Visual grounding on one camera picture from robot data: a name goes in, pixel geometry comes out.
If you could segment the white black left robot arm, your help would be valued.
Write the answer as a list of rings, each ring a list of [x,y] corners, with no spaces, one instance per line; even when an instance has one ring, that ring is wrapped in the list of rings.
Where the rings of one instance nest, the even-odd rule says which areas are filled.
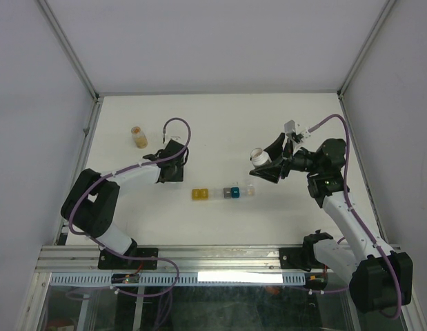
[[[156,183],[182,182],[188,155],[187,146],[171,139],[165,148],[126,168],[106,174],[85,169],[63,202],[60,214],[75,234],[89,237],[119,266],[129,268],[137,260],[137,242],[114,223],[119,198]]]

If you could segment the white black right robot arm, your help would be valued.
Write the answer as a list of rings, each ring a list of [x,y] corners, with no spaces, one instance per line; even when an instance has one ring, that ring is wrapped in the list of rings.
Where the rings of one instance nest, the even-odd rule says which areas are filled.
[[[347,284],[351,299],[363,313],[408,305],[413,261],[373,232],[356,211],[341,173],[346,165],[346,142],[327,139],[314,152],[295,150],[294,143],[280,134],[267,148],[255,148],[250,153],[254,166],[250,175],[278,183],[292,171],[306,173],[310,197],[334,221],[350,248],[343,249],[332,235],[318,230],[304,237],[300,251],[288,256],[289,264],[305,271],[329,267]]]

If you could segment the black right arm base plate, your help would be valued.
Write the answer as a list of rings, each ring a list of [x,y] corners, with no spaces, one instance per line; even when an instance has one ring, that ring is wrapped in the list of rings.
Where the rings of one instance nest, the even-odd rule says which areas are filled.
[[[343,255],[335,248],[303,245],[294,248],[280,248],[279,261],[281,269],[300,269],[310,272],[312,269],[323,269],[325,265],[333,267],[344,261]]]

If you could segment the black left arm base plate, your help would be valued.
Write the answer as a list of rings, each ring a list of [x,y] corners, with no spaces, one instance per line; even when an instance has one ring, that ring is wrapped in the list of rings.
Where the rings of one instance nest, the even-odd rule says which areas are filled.
[[[139,247],[133,252],[134,260],[121,258],[107,250],[101,250],[97,268],[99,270],[156,270],[156,260],[144,260],[144,258],[157,258],[158,248]]]

